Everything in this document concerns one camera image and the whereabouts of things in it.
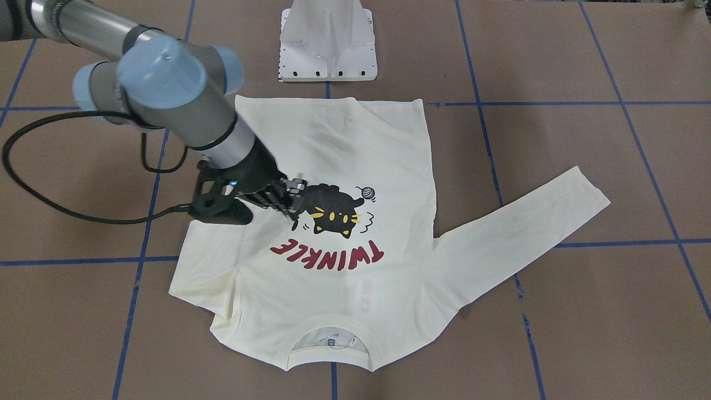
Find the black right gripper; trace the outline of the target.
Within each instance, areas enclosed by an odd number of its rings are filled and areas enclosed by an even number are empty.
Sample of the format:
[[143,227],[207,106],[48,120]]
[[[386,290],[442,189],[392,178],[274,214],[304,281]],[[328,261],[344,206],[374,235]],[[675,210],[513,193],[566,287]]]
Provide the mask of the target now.
[[257,207],[281,210],[291,221],[291,230],[296,230],[299,210],[290,204],[290,197],[302,197],[308,182],[301,178],[287,179],[264,144],[255,142],[241,162],[222,170],[222,178],[233,187],[231,196]]

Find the right robot arm grey silver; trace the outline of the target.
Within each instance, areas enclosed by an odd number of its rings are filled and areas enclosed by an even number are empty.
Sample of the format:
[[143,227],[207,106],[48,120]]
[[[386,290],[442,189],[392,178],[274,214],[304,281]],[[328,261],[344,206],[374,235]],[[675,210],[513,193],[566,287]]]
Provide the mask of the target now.
[[[3,145],[3,169],[32,197],[66,215],[102,224],[140,224],[187,213],[204,223],[246,225],[253,216],[250,204],[290,221],[299,218],[307,183],[283,174],[244,117],[228,104],[226,96],[243,81],[241,60],[228,47],[195,46],[91,1],[3,1],[2,41],[26,39],[68,43],[104,57],[74,76],[78,111],[30,123]],[[144,218],[106,219],[62,207],[26,184],[11,166],[16,142],[34,129],[82,117],[139,129],[142,165],[153,174],[175,168],[149,166],[147,134],[164,128],[173,132],[184,144],[183,154],[201,155],[192,200]]]

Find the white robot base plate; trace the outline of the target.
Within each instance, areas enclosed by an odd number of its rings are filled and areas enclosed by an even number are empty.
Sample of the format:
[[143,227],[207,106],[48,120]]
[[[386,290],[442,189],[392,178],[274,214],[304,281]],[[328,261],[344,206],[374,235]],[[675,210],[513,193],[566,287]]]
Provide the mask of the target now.
[[360,1],[294,1],[282,10],[280,22],[281,82],[377,78],[373,15]]

